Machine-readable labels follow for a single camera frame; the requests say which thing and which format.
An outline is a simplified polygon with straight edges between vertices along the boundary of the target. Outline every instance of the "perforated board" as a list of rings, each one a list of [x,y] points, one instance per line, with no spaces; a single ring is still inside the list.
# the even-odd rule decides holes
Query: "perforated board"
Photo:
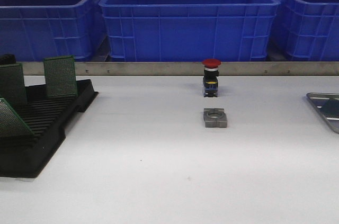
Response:
[[[33,132],[4,98],[0,98],[0,139],[18,136],[32,137]]]
[[[43,64],[48,98],[78,96],[73,56],[46,58]]]
[[[0,96],[11,105],[27,105],[22,64],[0,65]]]

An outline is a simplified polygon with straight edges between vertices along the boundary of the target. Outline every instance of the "red mushroom cap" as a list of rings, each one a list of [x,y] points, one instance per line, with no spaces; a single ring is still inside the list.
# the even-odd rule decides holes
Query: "red mushroom cap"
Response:
[[[221,61],[218,59],[206,59],[202,62],[202,64],[204,64],[205,67],[209,69],[215,69],[218,68],[218,66],[221,64]]]

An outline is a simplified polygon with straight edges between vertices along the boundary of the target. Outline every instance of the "metal tray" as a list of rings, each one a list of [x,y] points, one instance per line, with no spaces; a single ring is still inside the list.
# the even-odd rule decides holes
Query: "metal tray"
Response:
[[[314,109],[319,113],[327,125],[336,133],[339,133],[339,116],[333,114],[325,113],[322,107],[329,100],[336,100],[339,102],[339,94],[334,93],[308,93],[308,101],[314,107]]]

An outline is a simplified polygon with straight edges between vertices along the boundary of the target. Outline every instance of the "metal rail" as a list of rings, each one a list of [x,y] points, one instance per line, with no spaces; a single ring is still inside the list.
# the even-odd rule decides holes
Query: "metal rail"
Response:
[[[25,75],[44,75],[42,62],[23,62]],[[200,62],[76,62],[78,76],[203,76]],[[339,62],[223,62],[221,76],[338,76]]]

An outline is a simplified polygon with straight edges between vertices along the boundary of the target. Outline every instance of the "black plastic tray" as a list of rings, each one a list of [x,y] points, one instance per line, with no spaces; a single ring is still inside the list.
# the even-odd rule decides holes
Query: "black plastic tray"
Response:
[[[312,107],[327,123],[330,129],[336,133],[339,133],[339,117],[337,115],[337,104],[331,104],[332,101],[339,101],[339,94],[308,93],[306,96]]]
[[[34,132],[33,138],[0,141],[0,176],[34,178],[65,139],[65,125],[85,112],[98,92],[91,80],[77,81],[78,97],[46,98],[46,85],[26,87],[28,105],[14,110]]]

